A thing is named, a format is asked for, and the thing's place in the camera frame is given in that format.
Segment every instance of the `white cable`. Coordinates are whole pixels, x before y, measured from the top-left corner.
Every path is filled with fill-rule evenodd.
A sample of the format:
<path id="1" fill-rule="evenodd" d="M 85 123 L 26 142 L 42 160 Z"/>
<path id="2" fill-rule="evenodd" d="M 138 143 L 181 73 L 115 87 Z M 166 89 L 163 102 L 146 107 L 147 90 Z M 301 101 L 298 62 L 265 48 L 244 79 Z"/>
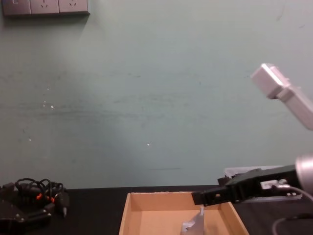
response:
<path id="1" fill-rule="evenodd" d="M 310 195 L 309 193 L 303 191 L 302 189 L 299 189 L 299 188 L 296 188 L 296 187 L 292 187 L 290 185 L 275 185 L 278 189 L 291 189 L 293 191 L 296 191 L 296 192 L 299 192 L 303 195 L 305 195 L 307 198 L 309 198 L 312 202 L 313 202 L 313 196 Z M 277 233 L 277 225 L 281 222 L 284 222 L 286 220 L 286 218 L 280 218 L 280 219 L 277 219 L 273 225 L 272 225 L 272 233 L 273 235 L 278 235 Z"/>

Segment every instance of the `black table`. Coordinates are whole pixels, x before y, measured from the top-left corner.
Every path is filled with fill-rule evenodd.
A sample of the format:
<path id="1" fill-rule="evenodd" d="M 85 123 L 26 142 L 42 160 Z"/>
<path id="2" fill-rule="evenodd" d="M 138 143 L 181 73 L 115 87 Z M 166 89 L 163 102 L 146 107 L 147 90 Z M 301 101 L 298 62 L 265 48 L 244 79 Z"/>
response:
<path id="1" fill-rule="evenodd" d="M 97 188 L 70 190 L 71 207 L 66 219 L 54 215 L 48 227 L 30 235 L 118 235 L 127 193 L 196 191 L 214 186 Z M 250 235 L 270 235 L 272 223 L 281 217 L 313 212 L 313 203 L 301 199 L 288 202 L 235 204 Z M 279 226 L 279 235 L 312 235 L 313 221 L 299 220 Z"/>

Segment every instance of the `wall socket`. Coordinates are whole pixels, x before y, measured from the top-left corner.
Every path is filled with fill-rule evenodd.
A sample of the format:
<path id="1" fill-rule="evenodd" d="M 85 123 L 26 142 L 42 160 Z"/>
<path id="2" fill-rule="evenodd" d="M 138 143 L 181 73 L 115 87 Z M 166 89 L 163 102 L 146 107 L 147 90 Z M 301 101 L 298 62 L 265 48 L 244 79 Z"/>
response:
<path id="1" fill-rule="evenodd" d="M 5 16 L 89 15 L 89 0 L 0 0 Z"/>
<path id="2" fill-rule="evenodd" d="M 31 14 L 59 14 L 58 0 L 30 0 Z"/>
<path id="3" fill-rule="evenodd" d="M 88 13 L 87 0 L 59 0 L 60 13 Z"/>
<path id="4" fill-rule="evenodd" d="M 31 14 L 29 0 L 2 0 L 2 8 L 6 16 Z"/>

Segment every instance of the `cardboard box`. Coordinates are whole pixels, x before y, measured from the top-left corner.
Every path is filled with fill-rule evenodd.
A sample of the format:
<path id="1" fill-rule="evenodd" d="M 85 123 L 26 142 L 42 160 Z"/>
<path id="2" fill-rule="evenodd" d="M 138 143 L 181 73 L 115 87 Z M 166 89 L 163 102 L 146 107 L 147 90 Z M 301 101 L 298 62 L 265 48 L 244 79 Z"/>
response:
<path id="1" fill-rule="evenodd" d="M 179 235 L 200 211 L 190 192 L 129 193 L 119 235 Z M 206 235 L 248 235 L 231 203 L 204 208 Z"/>

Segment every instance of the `teal wall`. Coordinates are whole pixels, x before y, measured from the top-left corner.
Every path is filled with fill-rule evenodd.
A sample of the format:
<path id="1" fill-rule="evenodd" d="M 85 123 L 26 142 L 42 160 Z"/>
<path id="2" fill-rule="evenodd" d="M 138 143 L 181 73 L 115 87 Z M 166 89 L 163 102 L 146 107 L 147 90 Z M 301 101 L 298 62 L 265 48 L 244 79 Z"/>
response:
<path id="1" fill-rule="evenodd" d="M 89 18 L 0 19 L 1 184 L 215 184 L 313 149 L 249 78 L 274 63 L 313 98 L 312 1 L 91 4 Z"/>

